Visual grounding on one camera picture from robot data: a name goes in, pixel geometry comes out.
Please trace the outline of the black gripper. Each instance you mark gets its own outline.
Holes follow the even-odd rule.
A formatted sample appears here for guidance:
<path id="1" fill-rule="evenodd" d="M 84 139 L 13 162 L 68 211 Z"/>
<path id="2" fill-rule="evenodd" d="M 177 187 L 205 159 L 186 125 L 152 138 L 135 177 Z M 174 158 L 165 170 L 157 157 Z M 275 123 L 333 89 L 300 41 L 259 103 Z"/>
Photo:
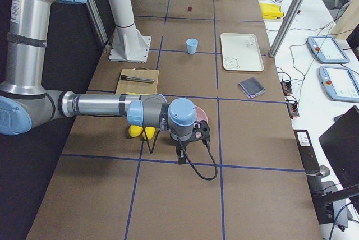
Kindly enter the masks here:
<path id="1" fill-rule="evenodd" d="M 178 164 L 186 164 L 186 156 L 183 151 L 181 151 L 181 144 L 184 149 L 186 149 L 186 146 L 190 142 L 195 142 L 201 140 L 203 144 L 206 147 L 209 147 L 210 145 L 210 127 L 208 126 L 207 121 L 201 120 L 201 121 L 195 121 L 194 127 L 192 129 L 192 133 L 190 134 L 190 137 L 186 140 L 180 140 L 180 142 L 177 141 L 176 135 L 174 136 L 174 143 L 177 150 L 177 157 L 178 157 Z"/>

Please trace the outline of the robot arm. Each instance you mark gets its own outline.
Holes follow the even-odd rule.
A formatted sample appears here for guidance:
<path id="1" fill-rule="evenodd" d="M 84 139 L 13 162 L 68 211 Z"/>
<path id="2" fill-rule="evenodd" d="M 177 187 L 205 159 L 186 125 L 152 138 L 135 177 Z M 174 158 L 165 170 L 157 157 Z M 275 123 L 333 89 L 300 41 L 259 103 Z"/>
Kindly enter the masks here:
<path id="1" fill-rule="evenodd" d="M 1 133 L 14 136 L 60 117 L 89 115 L 126 117 L 142 129 L 169 131 L 178 162 L 190 161 L 186 146 L 210 144 L 210 129 L 196 121 L 194 103 L 186 98 L 167 102 L 161 94 L 76 94 L 46 90 L 42 74 L 50 7 L 54 2 L 84 4 L 87 0 L 12 0 L 6 77 L 1 83 Z"/>

